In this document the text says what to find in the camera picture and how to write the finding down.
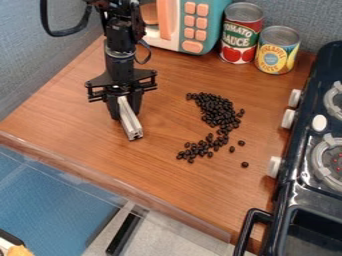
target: stove burner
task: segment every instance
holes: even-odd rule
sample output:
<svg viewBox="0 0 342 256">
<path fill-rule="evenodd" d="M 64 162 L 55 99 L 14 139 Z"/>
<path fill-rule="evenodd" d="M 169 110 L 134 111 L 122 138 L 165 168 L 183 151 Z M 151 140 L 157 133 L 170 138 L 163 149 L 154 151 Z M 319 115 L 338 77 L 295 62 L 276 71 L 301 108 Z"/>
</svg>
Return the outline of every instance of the stove burner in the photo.
<svg viewBox="0 0 342 256">
<path fill-rule="evenodd" d="M 332 88 L 324 95 L 324 106 L 328 113 L 342 121 L 342 84 L 336 81 Z"/>
<path fill-rule="evenodd" d="M 342 177 L 342 147 L 328 149 L 323 153 L 323 165 L 331 171 L 332 175 L 339 179 Z"/>
<path fill-rule="evenodd" d="M 342 192 L 342 138 L 325 134 L 313 150 L 314 175 L 330 188 Z"/>
</svg>

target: black toy stove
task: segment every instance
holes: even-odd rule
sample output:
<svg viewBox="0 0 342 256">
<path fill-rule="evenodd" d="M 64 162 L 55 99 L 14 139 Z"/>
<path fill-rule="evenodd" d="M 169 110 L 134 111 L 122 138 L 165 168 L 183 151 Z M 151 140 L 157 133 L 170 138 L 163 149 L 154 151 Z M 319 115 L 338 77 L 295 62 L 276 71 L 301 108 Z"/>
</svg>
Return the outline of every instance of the black toy stove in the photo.
<svg viewBox="0 0 342 256">
<path fill-rule="evenodd" d="M 342 256 L 342 41 L 318 53 L 303 91 L 294 90 L 282 126 L 292 130 L 277 177 L 273 214 L 251 209 L 234 256 L 246 250 L 253 225 L 267 224 L 259 255 Z"/>
</svg>

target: toy microwave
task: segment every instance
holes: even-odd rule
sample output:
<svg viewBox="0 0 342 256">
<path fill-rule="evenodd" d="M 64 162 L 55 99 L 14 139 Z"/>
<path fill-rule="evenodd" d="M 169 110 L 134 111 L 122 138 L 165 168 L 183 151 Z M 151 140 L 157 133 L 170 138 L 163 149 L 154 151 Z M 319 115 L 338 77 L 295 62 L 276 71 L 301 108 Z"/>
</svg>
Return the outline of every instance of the toy microwave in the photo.
<svg viewBox="0 0 342 256">
<path fill-rule="evenodd" d="M 220 37 L 224 9 L 232 0 L 140 0 L 145 41 L 190 54 L 209 52 Z"/>
</svg>

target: microwave button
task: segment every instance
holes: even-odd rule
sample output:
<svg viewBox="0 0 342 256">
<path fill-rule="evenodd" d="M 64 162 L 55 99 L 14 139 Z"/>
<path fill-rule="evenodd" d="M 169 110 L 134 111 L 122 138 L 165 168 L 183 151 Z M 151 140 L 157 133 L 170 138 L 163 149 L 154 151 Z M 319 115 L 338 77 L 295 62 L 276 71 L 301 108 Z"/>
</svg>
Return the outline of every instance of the microwave button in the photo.
<svg viewBox="0 0 342 256">
<path fill-rule="evenodd" d="M 183 49 L 188 52 L 193 52 L 193 53 L 200 53 L 203 50 L 203 44 L 200 42 L 193 42 L 193 41 L 184 41 L 183 44 Z"/>
<path fill-rule="evenodd" d="M 192 17 L 192 16 L 185 16 L 184 17 L 184 24 L 185 26 L 188 26 L 188 27 L 193 27 L 195 26 L 195 17 Z"/>
<path fill-rule="evenodd" d="M 197 18 L 196 27 L 200 29 L 206 29 L 208 27 L 208 19 L 206 18 Z"/>
<path fill-rule="evenodd" d="M 186 38 L 190 38 L 190 39 L 193 39 L 195 37 L 195 30 L 192 29 L 192 28 L 186 28 L 184 30 L 184 36 Z"/>
<path fill-rule="evenodd" d="M 197 30 L 196 31 L 196 40 L 205 41 L 207 39 L 207 32 L 205 30 Z"/>
<path fill-rule="evenodd" d="M 197 6 L 197 14 L 202 17 L 206 17 L 209 14 L 209 5 L 199 4 Z"/>
<path fill-rule="evenodd" d="M 185 3 L 185 12 L 188 14 L 195 14 L 196 4 L 194 2 L 186 2 Z"/>
</svg>

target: wooden surface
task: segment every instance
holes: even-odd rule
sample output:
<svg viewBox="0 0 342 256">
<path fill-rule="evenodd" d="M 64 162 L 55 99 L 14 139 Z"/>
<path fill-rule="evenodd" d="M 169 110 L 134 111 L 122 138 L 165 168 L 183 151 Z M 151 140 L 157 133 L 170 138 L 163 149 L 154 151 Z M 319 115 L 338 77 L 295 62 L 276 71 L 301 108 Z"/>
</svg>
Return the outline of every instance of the wooden surface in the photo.
<svg viewBox="0 0 342 256">
<path fill-rule="evenodd" d="M 79 175 L 105 187 L 114 181 L 132 186 L 146 195 L 146 202 L 154 198 L 170 204 L 230 232 L 236 242 L 248 209 L 271 209 L 274 181 L 265 176 L 268 160 L 284 150 L 288 132 L 279 128 L 283 112 L 291 90 L 305 84 L 314 56 L 300 53 L 294 71 L 273 76 L 253 64 L 223 63 L 215 52 L 190 56 L 153 48 L 152 60 L 144 68 L 158 71 L 159 88 L 144 96 L 139 116 L 144 138 L 128 142 L 104 103 L 87 102 L 84 82 L 104 69 L 102 40 L 5 119 L 1 130 L 20 138 L 23 151 L 23 142 L 28 142 L 81 163 L 106 178 Z M 185 100 L 186 93 L 201 91 L 229 98 L 246 114 L 228 146 L 212 159 L 196 159 L 191 165 L 177 161 L 177 152 L 185 142 L 197 142 L 215 130 L 200 121 L 195 103 Z M 228 153 L 240 139 L 246 145 Z M 11 144 L 8 138 L 2 141 Z M 63 158 L 56 159 L 63 165 Z M 250 163 L 248 169 L 240 167 L 243 161 Z M 125 196 L 134 199 L 136 193 L 128 189 Z M 254 249 L 261 237 L 258 228 L 252 234 Z"/>
</svg>

